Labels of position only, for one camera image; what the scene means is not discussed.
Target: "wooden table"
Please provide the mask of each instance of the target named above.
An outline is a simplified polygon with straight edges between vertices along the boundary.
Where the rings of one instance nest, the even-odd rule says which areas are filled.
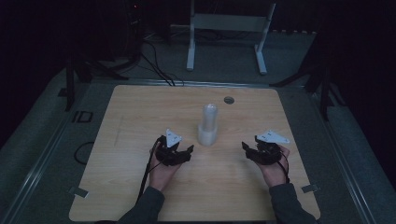
[[[224,103],[231,96],[234,103]],[[202,108],[219,109],[218,140],[211,147],[197,142]],[[166,129],[181,135],[178,150],[195,145],[166,189],[162,221],[274,220],[268,187],[257,165],[248,160],[244,141],[273,130],[290,140],[290,179],[303,208],[320,212],[278,94],[248,88],[118,86],[109,102],[70,210],[74,221],[118,220],[134,206],[149,159],[149,150]]]

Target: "sleeve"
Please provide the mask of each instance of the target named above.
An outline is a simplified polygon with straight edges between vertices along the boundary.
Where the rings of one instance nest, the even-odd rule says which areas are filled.
[[[165,198],[155,188],[147,187],[137,204],[117,224],[149,224],[157,223],[158,214],[163,207]]]
[[[292,184],[283,184],[270,188],[271,203],[278,223],[314,224],[314,216],[307,213],[297,199]]]

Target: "white cylindrical object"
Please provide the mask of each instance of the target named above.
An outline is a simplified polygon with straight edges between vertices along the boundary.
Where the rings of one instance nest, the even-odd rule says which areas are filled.
[[[204,147],[212,146],[218,137],[218,107],[205,105],[201,123],[198,125],[198,142]]]

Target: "cable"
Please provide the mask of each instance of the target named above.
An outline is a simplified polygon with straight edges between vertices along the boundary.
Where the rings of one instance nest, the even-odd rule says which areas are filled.
[[[143,53],[142,53],[142,57],[143,57],[143,59],[146,60],[146,62],[148,62],[149,65],[151,65],[151,67],[154,69],[155,73],[157,73],[158,76],[160,76],[166,83],[168,83],[169,86],[175,86],[175,83],[173,83],[173,85],[172,85],[167,80],[168,78],[169,79],[172,79],[172,78],[170,78],[168,75],[165,75],[165,74],[161,73],[160,71],[158,71],[157,68],[155,67],[155,65],[148,58],[146,58],[146,56]]]
[[[147,67],[141,66],[141,65],[137,65],[137,67],[149,70],[149,71],[151,71],[153,73],[156,73],[156,71],[154,71],[152,69],[149,69]],[[170,75],[170,76],[174,77],[176,80],[179,80],[181,82],[181,86],[184,87],[184,80],[183,79],[179,78],[177,75],[172,74],[172,73],[166,73],[166,75]]]
[[[157,167],[157,166],[159,166],[159,165],[161,165],[161,164],[163,164],[163,162],[161,161],[160,163],[158,163],[157,165],[155,165],[154,167],[152,167],[148,172],[150,173],[152,170],[154,170],[155,169],[155,167]]]
[[[175,81],[171,77],[169,77],[168,75],[173,76],[175,79],[181,81],[182,82],[182,86],[184,86],[184,81],[182,79],[180,79],[178,76],[176,76],[175,74],[171,74],[171,73],[165,73],[163,70],[161,70],[160,66],[158,65],[157,50],[155,49],[155,46],[152,45],[151,43],[149,43],[148,41],[144,41],[143,43],[150,45],[152,47],[153,51],[154,51],[154,62],[155,62],[155,64],[150,62],[149,59],[145,55],[143,55],[143,53],[142,53],[142,57],[153,68],[153,70],[151,70],[151,69],[148,69],[148,70],[157,73],[157,75],[159,75],[163,80],[165,80],[168,83],[169,86],[176,86],[176,84],[175,84]]]
[[[85,147],[85,146],[87,146],[87,145],[89,145],[89,144],[93,144],[93,143],[94,143],[94,142],[86,142],[86,143],[83,143],[83,144],[81,144],[81,145],[76,149],[76,151],[75,151],[75,153],[74,153],[74,158],[75,158],[76,162],[78,162],[79,164],[82,164],[82,165],[86,165],[86,164],[87,164],[87,162],[81,161],[81,160],[78,158],[78,152],[79,152],[79,150],[80,150],[82,147]]]
[[[158,138],[157,141],[155,141],[154,146],[152,146],[152,149],[151,149],[151,151],[149,153],[148,164],[146,165],[146,171],[145,171],[145,174],[143,175],[142,183],[140,184],[139,195],[137,196],[136,203],[139,202],[140,197],[143,195],[143,190],[145,188],[146,182],[148,180],[149,172],[150,172],[149,167],[150,167],[150,164],[151,164],[151,159],[152,159],[152,156],[154,154],[154,151],[155,151],[155,148],[156,148],[157,144],[160,142],[160,139],[161,138]]]
[[[285,156],[285,154],[283,154],[281,152],[282,156],[285,158],[286,160],[286,164],[288,165],[288,169],[286,170],[285,167],[282,165],[282,163],[280,163],[280,161],[277,161],[276,163],[279,164],[280,168],[282,168],[283,173],[285,174],[286,177],[286,183],[290,183],[290,178],[289,178],[289,161],[288,158]]]

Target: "person's right hand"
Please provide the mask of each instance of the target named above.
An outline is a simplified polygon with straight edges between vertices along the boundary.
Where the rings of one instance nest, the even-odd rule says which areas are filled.
[[[181,164],[175,166],[165,166],[160,161],[158,161],[157,156],[152,155],[149,173],[149,185],[152,188],[155,188],[159,191],[163,191],[166,186],[168,186],[169,182],[172,180],[172,177],[175,175],[175,172],[180,168]]]
[[[279,147],[283,155],[285,155],[285,157],[287,158],[290,154],[290,150],[282,146]],[[283,165],[283,167],[286,170],[288,170],[289,164],[285,157],[282,156],[279,162]],[[262,176],[264,177],[265,183],[267,183],[269,188],[286,183],[285,173],[283,172],[280,165],[277,164],[277,162],[271,165],[261,165],[257,162],[256,164],[259,166],[260,170],[262,171]]]

